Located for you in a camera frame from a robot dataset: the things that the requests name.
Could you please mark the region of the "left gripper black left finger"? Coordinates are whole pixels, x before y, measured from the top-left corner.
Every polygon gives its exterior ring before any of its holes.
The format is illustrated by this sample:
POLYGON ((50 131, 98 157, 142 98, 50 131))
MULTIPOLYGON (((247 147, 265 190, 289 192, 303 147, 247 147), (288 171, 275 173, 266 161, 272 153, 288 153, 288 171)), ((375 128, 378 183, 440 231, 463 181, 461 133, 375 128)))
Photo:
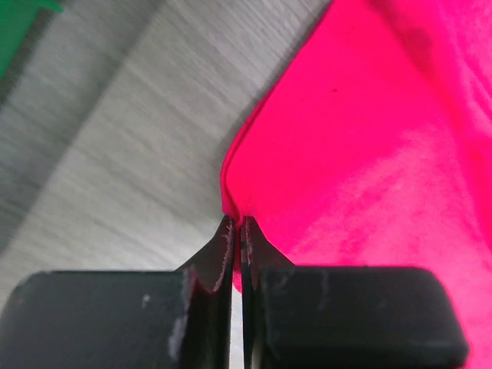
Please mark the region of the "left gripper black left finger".
POLYGON ((173 271, 42 271, 1 316, 3 368, 226 368, 234 222, 173 271))

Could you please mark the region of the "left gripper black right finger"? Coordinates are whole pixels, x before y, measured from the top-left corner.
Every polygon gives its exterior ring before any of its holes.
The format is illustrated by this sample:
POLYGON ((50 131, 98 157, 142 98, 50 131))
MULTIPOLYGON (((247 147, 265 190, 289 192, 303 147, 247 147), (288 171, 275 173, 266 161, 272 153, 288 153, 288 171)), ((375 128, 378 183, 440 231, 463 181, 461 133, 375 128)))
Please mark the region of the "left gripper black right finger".
POLYGON ((247 368, 462 368, 451 300, 422 268, 297 266, 247 217, 240 229, 247 368))

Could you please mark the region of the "red t shirt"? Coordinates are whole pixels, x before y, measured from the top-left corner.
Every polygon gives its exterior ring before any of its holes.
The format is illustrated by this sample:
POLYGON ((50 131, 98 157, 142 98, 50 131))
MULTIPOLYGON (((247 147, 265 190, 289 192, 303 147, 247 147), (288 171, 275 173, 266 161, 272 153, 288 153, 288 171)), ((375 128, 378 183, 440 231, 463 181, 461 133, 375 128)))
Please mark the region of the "red t shirt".
POLYGON ((233 140, 222 208, 299 264, 432 270, 491 366, 491 3, 334 1, 233 140))

